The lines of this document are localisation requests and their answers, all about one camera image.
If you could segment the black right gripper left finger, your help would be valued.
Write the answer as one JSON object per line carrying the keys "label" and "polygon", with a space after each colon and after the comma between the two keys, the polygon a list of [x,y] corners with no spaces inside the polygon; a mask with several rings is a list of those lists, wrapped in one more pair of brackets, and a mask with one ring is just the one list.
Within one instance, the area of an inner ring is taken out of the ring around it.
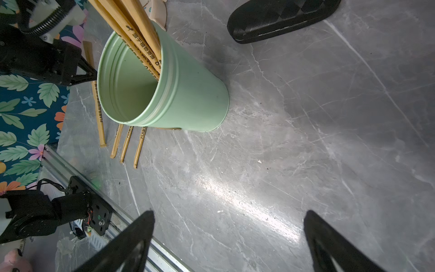
{"label": "black right gripper left finger", "polygon": [[155,215],[145,211],[77,272],[143,272],[154,232]]}

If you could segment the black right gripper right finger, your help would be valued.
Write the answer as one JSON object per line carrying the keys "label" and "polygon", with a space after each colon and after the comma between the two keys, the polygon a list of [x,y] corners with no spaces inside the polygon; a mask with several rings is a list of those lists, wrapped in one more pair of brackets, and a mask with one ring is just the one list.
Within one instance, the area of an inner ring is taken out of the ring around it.
{"label": "black right gripper right finger", "polygon": [[315,272],[382,272],[383,268],[351,244],[316,212],[307,211],[304,233]]}

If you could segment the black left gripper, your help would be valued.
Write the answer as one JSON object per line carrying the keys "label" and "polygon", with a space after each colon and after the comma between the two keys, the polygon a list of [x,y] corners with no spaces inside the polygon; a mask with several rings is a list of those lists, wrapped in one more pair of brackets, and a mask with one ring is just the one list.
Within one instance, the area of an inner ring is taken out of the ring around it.
{"label": "black left gripper", "polygon": [[[84,74],[77,74],[77,68]],[[77,46],[63,40],[50,44],[2,25],[1,75],[12,74],[62,86],[97,80],[97,70],[82,57]]]}

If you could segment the tan paper straw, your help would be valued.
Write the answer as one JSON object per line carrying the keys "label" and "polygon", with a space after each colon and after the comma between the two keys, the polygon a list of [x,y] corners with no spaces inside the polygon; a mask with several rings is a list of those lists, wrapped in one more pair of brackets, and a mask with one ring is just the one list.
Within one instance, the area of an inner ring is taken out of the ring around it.
{"label": "tan paper straw", "polygon": [[111,154],[110,154],[110,158],[111,159],[114,159],[116,157],[116,155],[117,155],[117,150],[118,150],[118,147],[119,147],[119,144],[120,144],[120,139],[121,139],[122,131],[123,131],[123,124],[119,124],[118,128],[117,128],[117,131],[116,131],[116,135],[115,135],[112,151],[111,151]]}
{"label": "tan paper straw", "polygon": [[130,142],[130,139],[131,139],[131,135],[132,135],[133,129],[134,129],[133,126],[129,127],[128,133],[127,133],[125,141],[123,143],[122,153],[121,153],[121,157],[120,157],[120,163],[121,164],[124,164],[125,156],[126,156],[126,153],[127,153],[127,150],[128,150],[128,146],[129,146],[129,142]]}
{"label": "tan paper straw", "polygon": [[[92,43],[89,41],[83,41],[83,49],[85,52],[87,62],[95,68],[94,55],[92,51]],[[92,86],[92,94],[94,96],[95,102],[95,112],[96,112],[96,123],[97,123],[97,131],[99,135],[99,145],[100,147],[106,147],[105,141],[105,133],[104,133],[104,125],[103,125],[103,116],[102,109],[99,102],[98,91],[97,91],[97,82],[94,80],[91,82]]]}
{"label": "tan paper straw", "polygon": [[142,150],[142,147],[143,147],[143,143],[144,143],[144,140],[145,140],[146,132],[147,132],[147,127],[145,126],[145,127],[143,127],[141,129],[141,132],[140,132],[139,143],[138,143],[138,147],[137,147],[137,150],[135,152],[135,157],[134,157],[134,164],[133,164],[134,169],[138,168],[140,153],[141,153],[141,150]]}

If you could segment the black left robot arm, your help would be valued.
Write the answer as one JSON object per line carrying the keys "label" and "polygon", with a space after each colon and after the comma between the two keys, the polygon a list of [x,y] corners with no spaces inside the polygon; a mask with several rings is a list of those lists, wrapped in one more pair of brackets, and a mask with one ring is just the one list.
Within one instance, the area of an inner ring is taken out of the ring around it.
{"label": "black left robot arm", "polygon": [[[97,79],[97,71],[75,45],[62,40],[47,43],[24,34],[9,24],[1,25],[1,75],[19,73],[55,85],[73,86]],[[64,188],[66,195],[50,200],[40,189],[12,190],[1,194],[1,243],[31,236],[48,236],[58,226],[94,216],[99,196],[83,180],[72,177],[80,187]]]}

